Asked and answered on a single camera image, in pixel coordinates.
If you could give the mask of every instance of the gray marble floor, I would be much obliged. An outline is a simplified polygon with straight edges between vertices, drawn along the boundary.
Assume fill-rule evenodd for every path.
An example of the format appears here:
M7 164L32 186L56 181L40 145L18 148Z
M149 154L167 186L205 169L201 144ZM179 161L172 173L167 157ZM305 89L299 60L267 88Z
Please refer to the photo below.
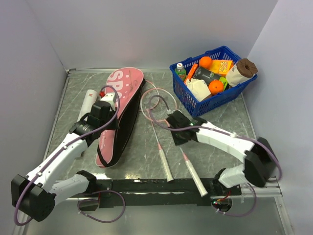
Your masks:
M105 85L111 72L74 73L70 75L61 110L49 147L51 153L64 139L68 130L77 120L86 90L99 91ZM146 80L153 82L157 87L173 92L172 73L169 70L145 72ZM190 117L184 106L177 99L179 109ZM202 116L214 125L242 136L253 137L253 131L242 100L239 96ZM181 152L175 147L169 131L156 127L159 140L166 153L168 163L174 178L191 178ZM138 114L132 136L117 165L102 169L96 166L95 157L98 142L95 141L73 165L60 177L60 180L72 177L79 170L86 170L98 179L164 179L157 142L153 135L151 123ZM233 167L239 161L231 155L212 146L190 141L182 145L183 150L193 163L200 177L214 177L224 167Z

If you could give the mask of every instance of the badminton racket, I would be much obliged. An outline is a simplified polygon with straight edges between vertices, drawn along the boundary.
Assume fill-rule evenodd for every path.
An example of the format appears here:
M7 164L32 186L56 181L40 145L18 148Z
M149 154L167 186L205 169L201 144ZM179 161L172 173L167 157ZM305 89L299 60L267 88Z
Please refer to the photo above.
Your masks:
M171 110L177 109L177 103L176 103L174 97L168 91L166 91L162 88L156 88L153 83L147 81L145 86L147 86L147 87L146 88L144 87L145 91L144 91L144 93L141 97L141 100L140 100L140 110L143 113L143 115L145 116L145 118L150 120L150 122L151 122L152 129L153 129L153 132L155 134L156 141L157 141L157 145L158 145L158 149L159 149L159 155L161 158L163 170L164 170L164 173L166 175L167 182L170 182L174 179L173 179L170 167L168 165L166 155L164 153L162 145L160 144L160 141L157 137L156 129L155 129L154 124L152 122L152 119L150 118L150 115L148 113L148 109L150 108L150 107L148 107L148 103L149 103L149 99L156 94L165 97L165 99L167 99L167 101L169 102L169 104L170 104L169 109L167 109L163 102L159 103L159 99L154 99L154 102L152 103L151 108L153 109L153 112L155 113L154 117L156 117L156 120L159 122L162 122L162 121L167 122L166 121L167 115L171 112Z
M181 153L182 153L183 158L185 160L185 164L186 164L186 166L188 168L189 173L192 176L192 179L194 180L194 182L195 182L195 184L196 184L196 186L198 188L198 191L199 191L201 197L206 196L207 195L207 191L206 191L206 189L205 189L205 187L204 187L204 185L203 185L199 175L197 174L194 166L192 165L191 161L189 161L187 155L184 153L182 148L179 147L179 149L181 150Z

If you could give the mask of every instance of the pink racket cover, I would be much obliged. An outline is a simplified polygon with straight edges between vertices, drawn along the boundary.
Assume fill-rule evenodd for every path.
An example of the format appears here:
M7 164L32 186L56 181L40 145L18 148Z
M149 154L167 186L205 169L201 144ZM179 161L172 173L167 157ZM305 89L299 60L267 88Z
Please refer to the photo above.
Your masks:
M120 97L120 109L118 111L118 119L121 117L127 104L131 101L133 95L136 93L140 84L143 81L143 73L139 69L126 67L121 68L108 77L106 85L113 86ZM110 88L105 89L105 93L112 92ZM106 130L101 133L99 138L99 149L104 160L109 163L113 157L113 145L114 145L115 131ZM100 168L105 168L97 154L96 165Z

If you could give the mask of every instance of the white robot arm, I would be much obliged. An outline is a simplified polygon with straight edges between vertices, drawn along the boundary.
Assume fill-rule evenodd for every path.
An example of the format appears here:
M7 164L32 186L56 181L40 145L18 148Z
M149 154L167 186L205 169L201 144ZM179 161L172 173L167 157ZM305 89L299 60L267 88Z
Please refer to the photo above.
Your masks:
M82 137L85 133L96 130L107 123L115 114L116 95L107 93L92 106L91 112L83 115L76 122L62 143L38 167L29 172L26 177L17 175L11 182L12 204L15 207L25 187L33 180L27 194L22 199L19 210L37 221L44 220L60 202L83 192L94 192L96 177L86 171L79 171L67 180L57 182L60 175L66 171L77 156L84 152L91 143L100 137L101 131ZM115 130L118 121L115 119L107 130ZM64 149L44 170L43 167L61 150Z
M202 126L211 129L196 128L188 131L172 131L175 145L183 144L189 140L210 144L231 154L243 163L233 168L221 169L215 176L217 187L219 184L223 189L226 189L244 183L264 187L276 167L264 148L251 141L235 138L235 134L218 128L207 120L195 118L190 121L180 111L175 111L167 118L167 121L174 129L187 126ZM259 138L258 142L272 152L266 139Z

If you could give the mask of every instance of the purple cable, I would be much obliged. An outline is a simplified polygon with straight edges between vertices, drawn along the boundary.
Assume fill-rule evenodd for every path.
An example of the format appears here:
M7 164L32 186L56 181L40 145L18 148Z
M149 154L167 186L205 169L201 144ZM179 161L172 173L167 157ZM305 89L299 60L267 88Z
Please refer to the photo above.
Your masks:
M167 102L165 101L165 99L164 99L162 96L158 95L158 94L152 96L152 97L149 99L148 107L152 107L151 101L152 101L152 99L153 99L154 97L159 97L159 98L161 98L161 99L164 101L164 103L165 103L165 105L166 105L166 108L169 109L169 106L168 106ZM159 122L157 122L157 120L154 118L154 116L153 116L151 110L152 110L152 109L149 108L148 112L149 112L149 115L150 115L151 119L153 120L153 122L154 122L156 125L158 125L159 127L163 128L163 129L165 129L165 130L169 130L169 131L187 131L187 130L198 129L198 128L199 128L199 129L206 129L206 130L210 130L210 131L215 131L215 132L218 132L218 133L227 135L227 136L231 136L231 135L232 135L232 134L227 133L227 132L225 132L225 131L217 130L217 129L210 128L210 127L207 127L207 126L187 126L187 127L183 127L183 128L177 128L177 129L169 128L169 127L163 126L163 125L161 125ZM278 181L281 180L282 175L283 175L281 166L280 166L280 164L279 164L277 158L275 157L275 155L274 155L264 144L262 144L261 142L255 140L255 139L249 138L249 137L241 137L241 136L237 136L237 135L236 135L235 138L242 139L242 140L246 140L246 141L251 141L251 142L253 142L253 143L256 143L256 144L260 145L262 148L264 148L264 150L268 153L269 157L273 160L273 162L275 162L275 164L276 164L276 166L277 166L277 168L278 168L279 176L278 176L277 180L278 180Z
M221 212L221 211L217 211L217 212L220 213L220 214L226 215L226 216L230 216L230 217L245 217L245 216L250 215L256 208L257 196L256 196L256 192L255 192L254 188L252 187L252 185L251 184L247 184L247 185L249 185L249 187L251 188L251 190L253 192L253 198L254 198L253 205L252 205L251 209L248 212L243 213L243 214L230 214L230 213L224 213L224 212Z
M122 209L121 214L120 214L117 218L115 218L115 219L113 219L113 220L110 220L110 221L100 220L100 219L97 219L97 218L95 218L95 217L93 217L93 216L91 216L91 215L89 215L89 214L86 214L85 212L83 212L83 211L80 210L79 206L80 206L80 204L81 204L82 202L87 202L87 201L89 201L89 202L98 202L98 200L95 200L95 199L84 199L84 200L82 200L82 201L79 201L79 202L77 203L77 208L78 208L80 214L82 214L82 215L84 215L84 216L86 216L86 217L88 217L88 218L90 218L90 219L93 219L93 220L95 220L95 221L97 221L97 222L105 223L105 224L113 223L113 222L117 221L120 217L122 217L122 215L124 214L125 208L126 208L125 199L124 199L124 197L123 197L119 192L116 192L116 191L113 191L113 190L97 191L97 192L91 193L90 195L97 194L97 193L102 193L102 192L113 192L113 193L119 195L119 196L122 198L122 201L123 201L123 209Z
M66 145L64 145L59 151L57 151L53 157L51 157L51 159L41 168L41 170L36 174L36 176L28 183L28 185L24 188L24 190L22 191L17 203L16 203L16 206L15 206L15 210L14 210L14 223L17 225L17 226L24 226L26 224L28 224L32 218L30 218L28 221L24 222L24 223L20 223L18 221L18 211L19 211L19 208L20 208L20 205L21 205L21 202L22 202L22 199L24 198L27 190L29 189L29 187L32 185L32 183L34 183L38 178L39 178L39 173L43 173L44 170L47 169L48 166L50 166L50 164L63 152L63 150L67 149L67 147L69 147L71 144L75 143L76 141L78 140L81 140L82 138L88 136L88 135L91 135L95 132L98 132L98 131L101 131L103 130L104 128L106 128L116 117L117 117L117 114L118 114L118 111L119 111L119 106L120 106L120 98L118 96L118 93L117 93L117 90L113 87L113 86L109 86L109 85L105 85L104 87L101 88L100 91L102 91L104 88L111 88L115 95L117 96L117 109L116 109L116 112L115 114L113 115L113 117L106 123L104 124L103 126L100 126L99 128L93 130L93 131L90 131L88 133L85 133L75 139L73 139L72 141L68 142Z

